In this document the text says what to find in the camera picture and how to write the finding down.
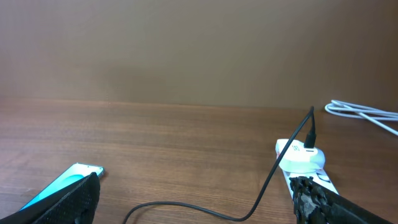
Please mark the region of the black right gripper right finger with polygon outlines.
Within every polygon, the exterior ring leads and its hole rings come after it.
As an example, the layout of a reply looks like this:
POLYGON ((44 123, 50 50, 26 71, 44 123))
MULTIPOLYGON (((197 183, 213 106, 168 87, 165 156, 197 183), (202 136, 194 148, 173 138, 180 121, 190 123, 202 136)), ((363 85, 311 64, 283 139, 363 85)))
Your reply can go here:
POLYGON ((312 178, 300 176, 289 180, 297 224, 392 224, 312 178))

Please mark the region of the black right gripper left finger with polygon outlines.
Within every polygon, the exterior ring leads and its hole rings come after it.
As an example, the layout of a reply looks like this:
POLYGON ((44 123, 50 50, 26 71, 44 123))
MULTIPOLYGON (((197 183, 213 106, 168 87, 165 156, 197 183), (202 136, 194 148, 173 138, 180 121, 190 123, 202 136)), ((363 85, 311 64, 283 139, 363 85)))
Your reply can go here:
POLYGON ((1 219, 1 224, 92 224, 100 199, 95 172, 37 203, 1 219))

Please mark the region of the blue Galaxy S25 smartphone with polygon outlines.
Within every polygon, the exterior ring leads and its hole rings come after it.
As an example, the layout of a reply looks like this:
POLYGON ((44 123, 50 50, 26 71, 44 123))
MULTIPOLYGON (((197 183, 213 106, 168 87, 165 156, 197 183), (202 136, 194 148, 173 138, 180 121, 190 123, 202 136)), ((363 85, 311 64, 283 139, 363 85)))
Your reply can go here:
POLYGON ((105 172, 104 167, 91 164, 75 163, 67 170, 60 174, 54 181, 52 181, 46 188, 39 192, 32 200, 25 204, 21 210, 37 203, 38 201, 48 197, 49 195, 62 190, 63 188, 73 184, 74 182, 95 172, 101 178, 105 172))

